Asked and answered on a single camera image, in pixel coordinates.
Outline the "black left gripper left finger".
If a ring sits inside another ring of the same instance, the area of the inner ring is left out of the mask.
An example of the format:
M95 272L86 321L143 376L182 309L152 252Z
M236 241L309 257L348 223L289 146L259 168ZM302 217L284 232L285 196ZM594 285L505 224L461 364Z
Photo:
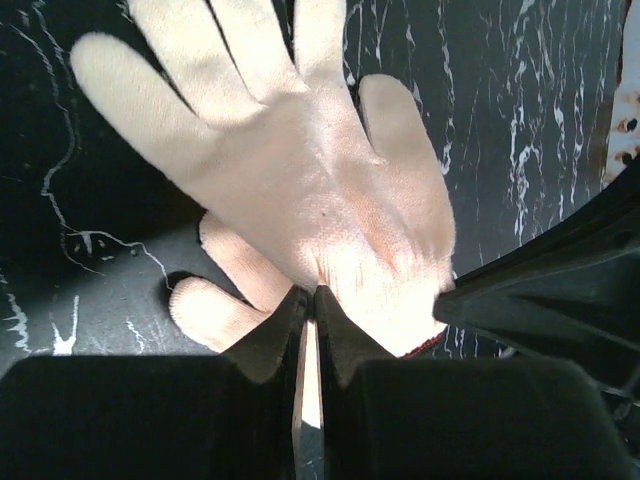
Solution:
M1 381L5 479L292 479L308 295L217 356L34 356Z

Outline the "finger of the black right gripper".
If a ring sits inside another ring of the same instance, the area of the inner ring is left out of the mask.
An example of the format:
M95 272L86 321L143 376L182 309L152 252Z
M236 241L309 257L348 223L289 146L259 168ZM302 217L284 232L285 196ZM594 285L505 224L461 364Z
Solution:
M592 370L639 366L639 161L566 220L459 278L436 317Z

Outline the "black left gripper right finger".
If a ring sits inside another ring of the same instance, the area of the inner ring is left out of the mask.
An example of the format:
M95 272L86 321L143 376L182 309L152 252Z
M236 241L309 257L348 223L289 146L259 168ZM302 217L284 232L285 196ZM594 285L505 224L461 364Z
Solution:
M603 399L555 359L398 359L314 294L328 479L631 479Z

